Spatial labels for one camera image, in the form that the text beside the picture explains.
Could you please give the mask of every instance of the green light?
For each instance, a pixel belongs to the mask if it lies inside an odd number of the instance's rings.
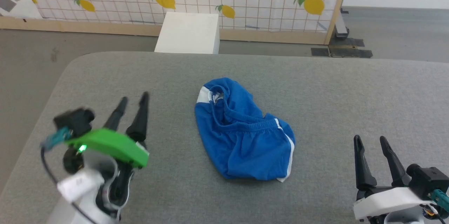
[[[78,149],[78,152],[83,152],[84,150],[86,150],[87,149],[87,145],[82,145],[79,149]]]

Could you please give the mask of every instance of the gray floor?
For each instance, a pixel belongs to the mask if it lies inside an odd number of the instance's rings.
[[[449,62],[448,18],[400,16],[406,17],[354,10],[345,21],[350,36],[364,39],[374,59]],[[70,61],[100,51],[153,51],[156,41],[128,35],[0,30],[0,191]],[[220,53],[311,56],[312,47],[318,46],[221,41]]]

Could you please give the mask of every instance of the gray table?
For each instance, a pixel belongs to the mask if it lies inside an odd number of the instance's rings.
[[[225,180],[197,131],[201,86],[230,77],[264,112],[290,123],[296,148],[285,183]],[[353,136],[361,135],[379,184],[391,182],[378,138],[404,166],[449,174],[449,65],[376,59],[105,52],[73,61],[62,74],[0,199],[0,223],[44,223],[58,192],[43,172],[39,142],[52,118],[92,107],[100,127],[122,96],[130,98],[119,131],[150,91],[149,166],[133,180],[124,224],[352,223],[356,196]],[[63,147],[48,156],[65,176]]]

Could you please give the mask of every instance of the clothing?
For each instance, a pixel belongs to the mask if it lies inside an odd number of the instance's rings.
[[[204,147],[227,179],[278,179],[291,171],[295,136],[290,126],[262,115],[251,93],[229,78],[206,83],[195,106]]]

